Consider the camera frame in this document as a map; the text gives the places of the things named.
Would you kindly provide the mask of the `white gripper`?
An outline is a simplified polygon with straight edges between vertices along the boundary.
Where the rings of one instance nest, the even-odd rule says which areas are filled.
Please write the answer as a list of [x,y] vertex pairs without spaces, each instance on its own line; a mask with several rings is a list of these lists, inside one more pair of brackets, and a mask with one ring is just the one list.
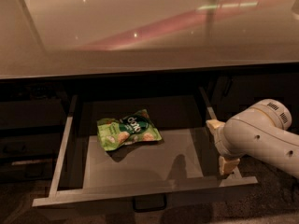
[[206,121],[211,134],[214,135],[214,145],[219,156],[219,172],[221,175],[229,175],[240,163],[241,157],[245,155],[238,148],[234,147],[224,134],[225,123],[217,119],[209,119]]

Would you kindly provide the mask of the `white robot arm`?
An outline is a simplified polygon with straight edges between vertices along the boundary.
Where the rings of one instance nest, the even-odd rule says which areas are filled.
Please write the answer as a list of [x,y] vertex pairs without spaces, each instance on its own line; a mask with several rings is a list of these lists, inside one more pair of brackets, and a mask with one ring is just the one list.
[[226,122],[206,121],[218,150],[221,175],[230,174],[249,155],[299,177],[299,135],[288,132],[292,115],[279,101],[264,99]]

